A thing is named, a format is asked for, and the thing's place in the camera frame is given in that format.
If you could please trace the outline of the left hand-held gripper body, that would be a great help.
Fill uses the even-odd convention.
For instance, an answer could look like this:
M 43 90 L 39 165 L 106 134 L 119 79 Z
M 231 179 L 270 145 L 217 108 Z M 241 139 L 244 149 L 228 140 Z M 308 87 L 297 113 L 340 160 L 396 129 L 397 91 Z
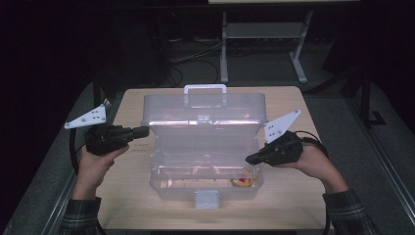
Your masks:
M 107 124 L 104 104 L 64 124 L 65 129 L 75 130 L 79 127 L 88 127 L 84 136 L 85 145 L 88 152 L 97 156 L 123 148 L 134 140 L 131 128 Z

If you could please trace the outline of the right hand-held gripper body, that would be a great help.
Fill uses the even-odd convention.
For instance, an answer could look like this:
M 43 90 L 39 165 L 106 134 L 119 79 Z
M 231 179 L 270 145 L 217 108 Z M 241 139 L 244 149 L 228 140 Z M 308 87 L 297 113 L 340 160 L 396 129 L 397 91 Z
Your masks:
M 259 160 L 262 163 L 282 165 L 294 163 L 300 158 L 301 140 L 289 130 L 299 115 L 300 110 L 294 110 L 264 126 L 265 145 L 259 151 Z

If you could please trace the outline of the round gold candy tin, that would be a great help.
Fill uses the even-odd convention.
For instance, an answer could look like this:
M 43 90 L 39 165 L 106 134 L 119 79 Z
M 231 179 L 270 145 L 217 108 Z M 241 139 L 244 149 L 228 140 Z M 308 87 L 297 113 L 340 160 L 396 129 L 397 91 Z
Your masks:
M 254 185 L 254 179 L 253 178 L 237 178 L 237 179 L 231 179 L 230 182 L 234 187 L 252 187 Z

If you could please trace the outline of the clear plastic storage box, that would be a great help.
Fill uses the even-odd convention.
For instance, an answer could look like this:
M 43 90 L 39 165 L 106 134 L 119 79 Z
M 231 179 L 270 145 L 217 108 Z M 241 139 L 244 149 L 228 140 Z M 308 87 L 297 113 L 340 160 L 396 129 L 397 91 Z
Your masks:
M 144 98 L 142 124 L 155 134 L 149 183 L 161 199 L 217 209 L 222 201 L 252 200 L 263 185 L 259 151 L 267 122 L 265 95 L 229 93 L 224 85 L 190 86 L 181 94 Z M 231 179 L 253 178 L 252 187 Z

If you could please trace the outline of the person's left hand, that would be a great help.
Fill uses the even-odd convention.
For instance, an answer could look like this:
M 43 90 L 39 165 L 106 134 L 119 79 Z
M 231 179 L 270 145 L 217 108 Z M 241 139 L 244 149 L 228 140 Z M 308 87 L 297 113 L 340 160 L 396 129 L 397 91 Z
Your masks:
M 122 147 L 103 156 L 97 156 L 87 151 L 83 146 L 80 152 L 79 169 L 76 179 L 76 187 L 82 189 L 96 189 L 104 180 L 104 176 L 115 159 L 125 153 L 129 146 Z

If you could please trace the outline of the person's right hand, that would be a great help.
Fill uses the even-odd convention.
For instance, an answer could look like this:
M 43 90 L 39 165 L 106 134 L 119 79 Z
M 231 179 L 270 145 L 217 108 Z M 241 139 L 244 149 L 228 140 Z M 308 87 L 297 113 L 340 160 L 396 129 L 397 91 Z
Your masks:
M 349 189 L 346 180 L 326 155 L 311 144 L 303 144 L 303 152 L 294 163 L 278 164 L 278 167 L 294 168 L 307 176 L 321 181 L 327 194 L 335 194 Z

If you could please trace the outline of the black metal stand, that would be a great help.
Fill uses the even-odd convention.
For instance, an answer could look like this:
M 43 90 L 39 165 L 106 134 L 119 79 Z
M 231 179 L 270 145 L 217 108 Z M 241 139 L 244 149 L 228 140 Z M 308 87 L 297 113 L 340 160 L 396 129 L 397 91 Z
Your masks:
M 364 125 L 371 128 L 374 125 L 385 125 L 386 122 L 378 111 L 370 109 L 371 99 L 371 79 L 366 72 L 361 79 L 361 93 L 360 93 L 360 118 Z

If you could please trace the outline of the white metal desk frame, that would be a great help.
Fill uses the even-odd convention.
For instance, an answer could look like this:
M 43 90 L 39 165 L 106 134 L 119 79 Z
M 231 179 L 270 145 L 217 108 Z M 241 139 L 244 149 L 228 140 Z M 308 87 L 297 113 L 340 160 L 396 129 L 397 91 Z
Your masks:
M 222 13 L 221 52 L 219 56 L 220 80 L 229 81 L 227 63 L 227 43 L 231 39 L 296 39 L 297 48 L 289 53 L 291 63 L 301 84 L 307 83 L 300 63 L 300 52 L 304 44 L 313 16 L 308 11 L 302 22 L 293 23 L 231 23 L 227 13 Z

